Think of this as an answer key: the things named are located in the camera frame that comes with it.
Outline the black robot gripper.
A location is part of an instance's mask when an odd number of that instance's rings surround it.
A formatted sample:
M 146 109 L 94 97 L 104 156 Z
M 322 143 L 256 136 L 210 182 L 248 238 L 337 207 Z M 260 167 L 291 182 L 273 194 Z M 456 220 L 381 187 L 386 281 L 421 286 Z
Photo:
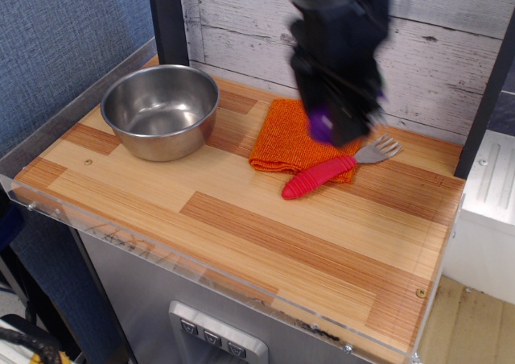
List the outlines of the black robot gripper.
M 342 147 L 368 136 L 384 122 L 375 98 L 382 91 L 375 51 L 389 34 L 389 0 L 292 2 L 301 18 L 290 26 L 296 39 L 290 62 L 310 137 Z M 328 79 L 350 89 L 330 89 Z

